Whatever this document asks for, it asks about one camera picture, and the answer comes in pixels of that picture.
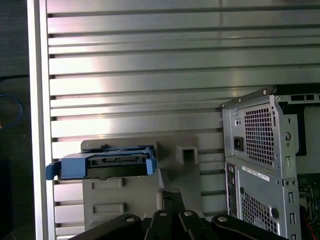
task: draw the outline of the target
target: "metal frame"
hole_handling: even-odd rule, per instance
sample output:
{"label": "metal frame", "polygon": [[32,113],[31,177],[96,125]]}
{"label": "metal frame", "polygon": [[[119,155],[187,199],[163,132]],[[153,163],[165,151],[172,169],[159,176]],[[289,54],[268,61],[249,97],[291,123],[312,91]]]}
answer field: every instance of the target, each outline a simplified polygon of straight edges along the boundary
{"label": "metal frame", "polygon": [[45,0],[27,1],[33,190],[37,240],[56,239],[53,182],[46,181],[45,176],[45,166],[52,162],[46,9]]}

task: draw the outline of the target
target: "mesh vent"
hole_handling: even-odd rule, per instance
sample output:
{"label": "mesh vent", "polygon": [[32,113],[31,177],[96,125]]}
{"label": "mesh vent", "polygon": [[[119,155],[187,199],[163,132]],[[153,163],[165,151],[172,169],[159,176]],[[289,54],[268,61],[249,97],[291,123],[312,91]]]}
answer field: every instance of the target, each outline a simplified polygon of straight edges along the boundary
{"label": "mesh vent", "polygon": [[269,108],[244,112],[246,154],[251,160],[274,162],[274,133]]}
{"label": "mesh vent", "polygon": [[270,219],[269,209],[246,192],[244,196],[242,198],[242,220],[277,234],[277,224]]}

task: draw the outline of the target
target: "ventilation grille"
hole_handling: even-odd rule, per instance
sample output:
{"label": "ventilation grille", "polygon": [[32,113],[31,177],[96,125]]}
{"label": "ventilation grille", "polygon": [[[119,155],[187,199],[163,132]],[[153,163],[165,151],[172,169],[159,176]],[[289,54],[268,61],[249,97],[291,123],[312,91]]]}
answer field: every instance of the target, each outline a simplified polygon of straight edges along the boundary
{"label": "ventilation grille", "polygon": [[244,112],[247,157],[272,166],[274,162],[274,133],[271,119],[269,108]]}
{"label": "ventilation grille", "polygon": [[270,219],[269,209],[246,192],[244,196],[245,197],[242,198],[242,220],[278,234],[277,224]]}

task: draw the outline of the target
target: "green circuit board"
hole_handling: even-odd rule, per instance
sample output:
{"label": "green circuit board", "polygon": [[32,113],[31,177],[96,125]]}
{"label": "green circuit board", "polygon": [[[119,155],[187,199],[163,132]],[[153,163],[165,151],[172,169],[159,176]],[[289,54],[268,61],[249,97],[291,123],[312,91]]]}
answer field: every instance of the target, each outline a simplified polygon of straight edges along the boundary
{"label": "green circuit board", "polygon": [[297,178],[302,239],[320,240],[320,173],[299,174]]}

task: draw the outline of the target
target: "dark background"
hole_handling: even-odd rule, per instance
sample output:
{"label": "dark background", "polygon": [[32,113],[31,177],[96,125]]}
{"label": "dark background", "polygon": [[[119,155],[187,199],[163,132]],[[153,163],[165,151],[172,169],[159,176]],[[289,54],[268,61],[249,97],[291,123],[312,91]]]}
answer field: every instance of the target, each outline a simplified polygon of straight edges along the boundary
{"label": "dark background", "polygon": [[[26,0],[0,0],[0,75],[29,74],[28,20]],[[20,100],[23,114],[10,129],[0,130],[1,185],[10,185],[13,234],[6,239],[34,240],[33,165],[29,78],[0,82],[0,95],[10,94]],[[19,105],[0,97],[0,123],[3,127],[19,113]],[[3,166],[9,164],[9,171]],[[1,211],[7,210],[2,205]]]}

